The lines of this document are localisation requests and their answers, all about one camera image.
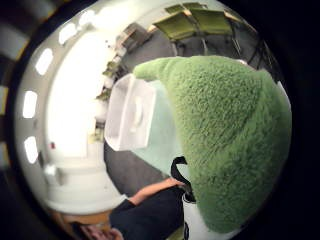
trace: green fuzzy object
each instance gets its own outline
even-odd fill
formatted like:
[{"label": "green fuzzy object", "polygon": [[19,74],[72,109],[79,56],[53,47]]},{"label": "green fuzzy object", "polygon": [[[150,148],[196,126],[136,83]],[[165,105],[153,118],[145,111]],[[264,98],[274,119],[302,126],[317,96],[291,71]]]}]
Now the green fuzzy object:
[{"label": "green fuzzy object", "polygon": [[265,70],[219,56],[159,58],[137,78],[168,91],[200,213],[227,233],[261,208],[288,156],[291,111]]}]

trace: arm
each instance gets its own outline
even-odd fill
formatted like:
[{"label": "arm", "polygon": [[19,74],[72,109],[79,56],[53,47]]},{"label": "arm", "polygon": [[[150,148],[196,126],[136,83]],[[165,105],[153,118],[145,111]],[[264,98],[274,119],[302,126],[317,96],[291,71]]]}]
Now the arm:
[{"label": "arm", "polygon": [[138,205],[143,202],[146,198],[152,196],[153,194],[166,189],[173,187],[175,185],[182,185],[183,183],[175,180],[174,178],[167,178],[159,183],[154,183],[148,185],[141,190],[139,190],[134,196],[129,198],[129,201],[132,202],[134,205]]}]

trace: chair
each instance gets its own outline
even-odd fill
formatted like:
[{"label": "chair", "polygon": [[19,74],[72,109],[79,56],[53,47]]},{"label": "chair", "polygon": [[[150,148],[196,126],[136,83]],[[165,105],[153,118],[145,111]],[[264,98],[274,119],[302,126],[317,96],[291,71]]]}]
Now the chair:
[{"label": "chair", "polygon": [[184,10],[184,7],[182,7],[180,4],[177,4],[177,5],[173,5],[173,6],[167,7],[167,8],[165,8],[165,10],[169,14],[174,14],[174,13],[177,13],[177,12],[182,12]]},{"label": "chair", "polygon": [[224,12],[212,11],[207,9],[190,9],[192,17],[197,23],[200,35],[225,35],[230,36],[239,57],[241,48],[235,39],[235,33],[231,23],[228,21]]},{"label": "chair", "polygon": [[204,9],[204,5],[198,3],[198,2],[189,2],[189,3],[183,3],[182,4],[186,9]]},{"label": "chair", "polygon": [[119,69],[119,63],[110,61],[107,63],[107,68],[102,74],[111,78],[117,73],[118,69]]},{"label": "chair", "polygon": [[177,56],[176,43],[179,40],[196,35],[197,28],[184,12],[175,13],[165,19],[153,23],[172,43],[174,55]]},{"label": "chair", "polygon": [[145,43],[151,34],[147,32],[141,25],[136,22],[131,23],[123,31],[122,46],[130,53],[137,47]]},{"label": "chair", "polygon": [[257,55],[259,56],[259,60],[258,60],[256,69],[260,69],[261,62],[264,61],[267,67],[269,68],[268,70],[270,71],[271,75],[273,76],[273,78],[276,79],[277,78],[276,70],[275,70],[276,64],[274,64],[275,62],[274,57],[272,56],[272,53],[268,45],[266,44],[266,42],[263,41],[261,38],[259,38],[259,41],[255,47],[255,50],[248,60],[249,65],[252,66],[252,61]]},{"label": "chair", "polygon": [[231,18],[232,20],[239,22],[239,23],[244,23],[244,19],[235,11],[232,9],[228,8],[224,10],[226,17]]}]

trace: person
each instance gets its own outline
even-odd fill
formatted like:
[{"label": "person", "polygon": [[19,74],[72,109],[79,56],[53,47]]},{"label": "person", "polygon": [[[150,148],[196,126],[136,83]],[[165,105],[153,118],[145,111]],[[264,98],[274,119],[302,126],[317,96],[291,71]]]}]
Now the person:
[{"label": "person", "polygon": [[102,230],[96,225],[74,224],[82,232],[78,239],[167,239],[183,224],[182,185],[170,177],[142,188],[113,209],[109,216],[110,230]]}]

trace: green chair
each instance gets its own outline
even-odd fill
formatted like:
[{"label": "green chair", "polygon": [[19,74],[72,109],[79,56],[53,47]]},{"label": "green chair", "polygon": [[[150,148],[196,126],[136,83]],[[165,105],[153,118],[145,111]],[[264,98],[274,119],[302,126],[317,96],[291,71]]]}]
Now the green chair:
[{"label": "green chair", "polygon": [[232,16],[231,19],[233,19],[236,22],[239,22],[239,23],[245,22],[244,19],[237,12],[233,11],[231,8],[224,9],[224,12],[229,14],[229,16]]},{"label": "green chair", "polygon": [[185,15],[184,12],[175,13],[165,19],[153,23],[162,31],[172,43],[174,55],[177,56],[176,44],[179,40],[194,36],[197,34],[197,28]]},{"label": "green chair", "polygon": [[105,76],[107,76],[107,77],[112,78],[112,77],[113,77],[113,75],[114,75],[114,72],[112,72],[112,71],[110,71],[110,70],[106,69],[102,74],[103,74],[103,75],[105,75]]},{"label": "green chair", "polygon": [[183,3],[182,4],[186,9],[203,9],[205,8],[204,5],[198,3],[198,2],[189,2],[189,3]]},{"label": "green chair", "polygon": [[182,7],[180,4],[177,4],[177,5],[173,5],[173,6],[167,7],[167,8],[165,8],[165,10],[169,14],[174,14],[174,13],[177,13],[177,12],[182,12],[184,10],[184,7]]},{"label": "green chair", "polygon": [[119,66],[119,63],[116,63],[114,61],[110,61],[107,63],[107,68],[110,69],[111,71],[116,71]]},{"label": "green chair", "polygon": [[207,9],[190,9],[192,17],[197,23],[198,30],[201,35],[224,35],[231,37],[234,48],[236,49],[239,57],[241,57],[241,48],[235,38],[235,33],[231,23],[228,21],[224,12],[213,11]]}]

